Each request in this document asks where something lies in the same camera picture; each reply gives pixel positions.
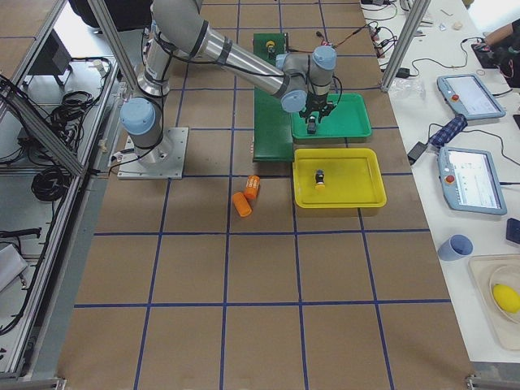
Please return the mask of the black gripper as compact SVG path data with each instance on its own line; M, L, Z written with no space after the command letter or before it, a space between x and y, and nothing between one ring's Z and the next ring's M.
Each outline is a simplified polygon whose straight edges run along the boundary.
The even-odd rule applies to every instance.
M322 95L309 93L304 108L299 112L299 117L308 122L311 116L316 116L320 123L322 118L329 116L336 106L336 103L328 100L327 93Z

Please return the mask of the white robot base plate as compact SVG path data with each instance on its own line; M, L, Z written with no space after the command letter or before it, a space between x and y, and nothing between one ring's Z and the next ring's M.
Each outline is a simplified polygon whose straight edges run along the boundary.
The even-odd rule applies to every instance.
M162 142L143 158L136 160L134 151L124 154L117 177L120 180L180 180L188 138L188 127L166 129Z

